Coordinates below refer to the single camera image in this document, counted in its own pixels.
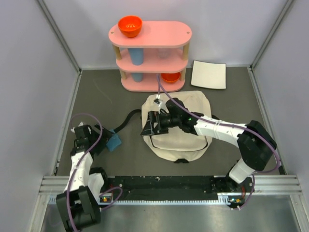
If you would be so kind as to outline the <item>teal blue small book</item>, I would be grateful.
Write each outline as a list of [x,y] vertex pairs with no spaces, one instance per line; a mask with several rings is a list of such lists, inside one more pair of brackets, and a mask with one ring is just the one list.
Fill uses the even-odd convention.
[[122,141],[114,130],[110,130],[110,132],[112,133],[112,137],[106,143],[106,147],[112,152],[122,144]]

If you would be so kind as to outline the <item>beige canvas backpack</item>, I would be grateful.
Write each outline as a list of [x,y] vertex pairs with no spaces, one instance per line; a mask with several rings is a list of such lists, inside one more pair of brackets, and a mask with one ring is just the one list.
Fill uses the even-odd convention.
[[[181,100],[189,111],[211,116],[210,102],[201,91],[171,92],[169,95]],[[172,162],[195,161],[212,143],[212,137],[185,133],[179,127],[170,128],[168,134],[143,136],[142,139],[158,157]]]

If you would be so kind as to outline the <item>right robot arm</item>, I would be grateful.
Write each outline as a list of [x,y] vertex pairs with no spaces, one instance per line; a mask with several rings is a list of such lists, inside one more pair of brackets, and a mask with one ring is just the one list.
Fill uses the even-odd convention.
[[271,156],[279,161],[277,144],[258,121],[236,124],[190,112],[178,98],[166,102],[167,110],[149,111],[141,136],[152,137],[168,134],[170,128],[208,136],[234,145],[240,150],[241,159],[231,168],[225,179],[230,191],[237,191],[243,181],[256,172],[263,172]]

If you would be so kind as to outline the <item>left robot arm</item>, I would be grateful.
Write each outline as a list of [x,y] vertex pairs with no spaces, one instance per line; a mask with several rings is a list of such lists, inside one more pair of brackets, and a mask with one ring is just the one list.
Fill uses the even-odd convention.
[[82,122],[73,129],[76,139],[71,151],[71,170],[64,192],[56,196],[56,205],[67,232],[79,232],[101,222],[98,204],[100,192],[109,187],[109,179],[102,168],[91,169],[99,133]]

